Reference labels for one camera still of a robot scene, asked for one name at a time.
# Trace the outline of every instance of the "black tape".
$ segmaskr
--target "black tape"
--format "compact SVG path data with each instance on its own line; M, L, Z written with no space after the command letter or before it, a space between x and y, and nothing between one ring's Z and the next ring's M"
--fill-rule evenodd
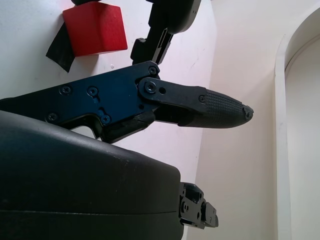
M63 23L53 42L51 43L46 56L56 62L67 73L75 59L66 24Z
M86 4L88 2L99 2L101 0L71 0L75 5L81 5L81 4Z

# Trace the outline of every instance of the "white background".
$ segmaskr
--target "white background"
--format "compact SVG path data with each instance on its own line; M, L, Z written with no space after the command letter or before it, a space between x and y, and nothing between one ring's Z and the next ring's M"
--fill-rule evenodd
M214 231L190 228L188 239L278 239L273 103L276 54L284 34L296 28L300 16L318 2L212 1L218 31L210 89L239 99L253 108L254 115L240 127L204 130L195 182L217 208L219 227ZM311 221L301 223L299 229L309 229L306 225Z
M48 59L46 53L63 23L62 11L73 7L72 2L5 1L0 8L0 99L108 72L112 70L111 65L114 70L130 66L130 53L135 39L147 37L152 4L145 0L103 2L121 7L128 50L78 57L68 74ZM173 37L160 65L161 78L183 85L208 87L215 41L216 25L211 2L202 0L190 29ZM153 123L145 131L116 145L171 164L180 170L182 181L193 183L202 132L200 128Z
M292 240L320 239L320 41L294 61L285 81Z

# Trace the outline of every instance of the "textured grip pad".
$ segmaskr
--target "textured grip pad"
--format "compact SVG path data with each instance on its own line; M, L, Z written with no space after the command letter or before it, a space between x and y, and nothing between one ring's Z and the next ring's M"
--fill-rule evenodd
M219 92L206 90L204 113L190 112L178 123L180 127L228 129L250 121L253 109Z

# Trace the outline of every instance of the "red block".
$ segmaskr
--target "red block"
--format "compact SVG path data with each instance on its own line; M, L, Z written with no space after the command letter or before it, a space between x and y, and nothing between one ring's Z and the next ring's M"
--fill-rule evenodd
M120 7L91 1L62 14L76 57L128 49Z

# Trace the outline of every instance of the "hex bolt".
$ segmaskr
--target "hex bolt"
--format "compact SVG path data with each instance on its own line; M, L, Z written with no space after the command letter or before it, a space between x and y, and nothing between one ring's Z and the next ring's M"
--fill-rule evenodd
M111 118L109 115L103 115L100 118L102 124L109 124L111 122Z
M154 94L157 90L157 85L153 81L148 81L144 85L144 89L149 94Z
M91 96L94 97L98 94L98 89L94 86L91 86L87 89L87 93Z
M149 73L151 75L156 75L157 74L157 69L154 66L149 67Z
M69 94L71 94L71 92L72 92L72 89L68 85L63 85L60 88L60 93L63 95L69 95Z
M56 113L54 113L54 112L49 113L48 116L47 116L47 120L49 122L54 122L57 119L58 119L58 115Z
M205 96L203 96L203 95L199 96L199 101L200 101L200 103L204 104L206 101Z

